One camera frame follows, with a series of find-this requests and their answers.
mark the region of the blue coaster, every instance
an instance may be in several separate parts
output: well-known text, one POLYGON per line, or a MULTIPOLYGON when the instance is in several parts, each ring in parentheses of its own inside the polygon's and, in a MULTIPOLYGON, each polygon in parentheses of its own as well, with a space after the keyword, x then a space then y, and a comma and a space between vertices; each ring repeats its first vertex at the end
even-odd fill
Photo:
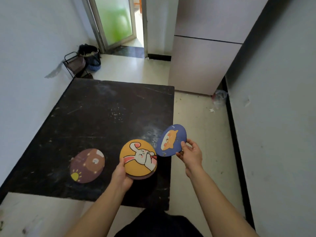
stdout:
POLYGON ((182 150, 181 141, 186 142, 186 131, 182 125, 168 127, 157 141, 157 155, 172 156, 182 150))

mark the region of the table top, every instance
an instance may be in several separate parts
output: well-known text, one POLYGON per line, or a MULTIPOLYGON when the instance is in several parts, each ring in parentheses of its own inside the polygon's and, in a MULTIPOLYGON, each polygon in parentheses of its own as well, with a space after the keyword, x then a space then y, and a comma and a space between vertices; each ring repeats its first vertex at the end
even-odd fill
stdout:
MULTIPOLYGON (((173 123, 173 100, 170 86, 75 78, 1 187, 1 194, 97 200, 110 183, 126 142, 143 139, 156 147, 159 136, 173 123), (89 148, 105 155, 105 167, 97 179, 80 184, 70 176, 70 160, 89 148)), ((155 174, 135 180, 122 205, 168 210, 170 171, 171 158, 158 156, 155 174)))

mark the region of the rabbit illustration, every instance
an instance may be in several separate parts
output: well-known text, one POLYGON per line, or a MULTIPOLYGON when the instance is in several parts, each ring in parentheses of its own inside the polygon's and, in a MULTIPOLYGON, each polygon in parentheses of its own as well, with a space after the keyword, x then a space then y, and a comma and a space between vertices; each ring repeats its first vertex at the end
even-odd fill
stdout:
POLYGON ((135 151, 135 155, 128 155, 124 157, 125 164, 131 160, 136 160, 137 163, 145 165, 150 171, 153 171, 157 164, 157 156, 154 152, 145 149, 138 149, 141 146, 139 142, 132 142, 130 148, 135 151))

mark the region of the floor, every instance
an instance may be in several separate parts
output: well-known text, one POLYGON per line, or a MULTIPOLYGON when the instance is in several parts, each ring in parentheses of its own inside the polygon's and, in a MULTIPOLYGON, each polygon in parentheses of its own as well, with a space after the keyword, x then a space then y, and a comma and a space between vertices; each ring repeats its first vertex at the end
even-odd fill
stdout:
POLYGON ((143 32, 143 15, 140 13, 139 5, 135 5, 135 23, 137 38, 124 43, 124 46, 144 47, 144 32, 143 32))
MULTIPOLYGON (((170 62, 118 55, 103 55, 99 80, 167 85, 170 62)), ((203 167, 228 200, 244 216, 232 138, 225 107, 216 109, 209 96, 178 92, 173 122, 186 128, 188 138, 203 151, 203 167)), ((169 214, 187 217, 203 234, 211 236, 184 164, 172 156, 169 214)), ((3 236, 62 236, 92 205, 91 202, 9 193, 0 206, 3 236)), ((121 206, 109 232, 112 237, 143 209, 121 206)))

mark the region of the right hand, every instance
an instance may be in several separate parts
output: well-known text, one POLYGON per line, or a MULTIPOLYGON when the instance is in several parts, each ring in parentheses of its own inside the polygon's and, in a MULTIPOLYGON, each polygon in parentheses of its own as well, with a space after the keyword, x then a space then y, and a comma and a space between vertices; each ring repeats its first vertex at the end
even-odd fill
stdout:
POLYGON ((188 146, 184 141, 181 142, 182 151, 176 153, 176 156, 180 158, 185 164, 185 173, 191 178, 192 173, 197 170, 203 170, 202 167, 202 151, 198 145, 190 140, 186 140, 192 147, 188 146))

